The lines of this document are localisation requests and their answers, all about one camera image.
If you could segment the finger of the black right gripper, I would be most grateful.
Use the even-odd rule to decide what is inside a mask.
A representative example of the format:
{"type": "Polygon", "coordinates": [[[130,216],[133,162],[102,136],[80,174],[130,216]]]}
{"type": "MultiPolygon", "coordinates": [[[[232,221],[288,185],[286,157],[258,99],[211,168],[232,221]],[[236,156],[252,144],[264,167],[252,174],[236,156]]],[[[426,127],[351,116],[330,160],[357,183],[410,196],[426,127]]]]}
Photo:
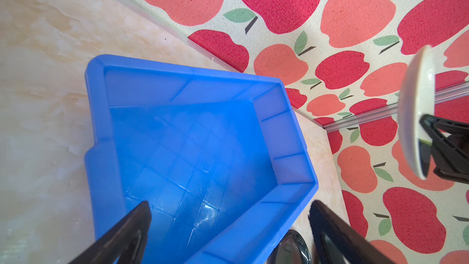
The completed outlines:
{"type": "Polygon", "coordinates": [[[432,139],[433,173],[453,182],[469,183],[469,125],[425,114],[420,125],[432,139]]]}

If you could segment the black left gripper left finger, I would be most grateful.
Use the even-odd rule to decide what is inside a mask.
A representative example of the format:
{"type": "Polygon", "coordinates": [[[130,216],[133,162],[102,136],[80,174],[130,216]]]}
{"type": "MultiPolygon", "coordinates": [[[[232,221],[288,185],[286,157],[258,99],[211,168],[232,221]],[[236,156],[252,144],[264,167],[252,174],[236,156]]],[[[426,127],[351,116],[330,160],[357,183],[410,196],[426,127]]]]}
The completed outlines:
{"type": "Polygon", "coordinates": [[[139,264],[149,238],[150,206],[141,202],[88,247],[73,264],[139,264]]]}

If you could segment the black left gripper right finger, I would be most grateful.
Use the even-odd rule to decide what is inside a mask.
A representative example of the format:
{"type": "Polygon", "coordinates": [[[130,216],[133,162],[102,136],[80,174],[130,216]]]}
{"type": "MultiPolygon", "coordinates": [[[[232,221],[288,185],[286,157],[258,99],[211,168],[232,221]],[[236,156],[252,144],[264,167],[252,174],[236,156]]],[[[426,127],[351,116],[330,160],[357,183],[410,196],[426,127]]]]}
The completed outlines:
{"type": "Polygon", "coordinates": [[[312,202],[309,222],[320,264],[393,262],[320,200],[312,202]]]}

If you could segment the white plate with dark glaze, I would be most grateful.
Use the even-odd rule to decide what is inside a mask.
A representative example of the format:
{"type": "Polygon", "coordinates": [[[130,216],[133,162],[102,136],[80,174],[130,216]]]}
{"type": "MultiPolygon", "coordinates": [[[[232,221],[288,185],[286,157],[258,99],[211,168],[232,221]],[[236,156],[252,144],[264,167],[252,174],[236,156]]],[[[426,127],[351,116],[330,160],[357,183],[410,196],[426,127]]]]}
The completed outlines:
{"type": "Polygon", "coordinates": [[[420,180],[427,179],[432,147],[420,119],[434,115],[435,70],[432,47],[426,45],[411,60],[399,92],[399,141],[409,168],[420,180]]]}

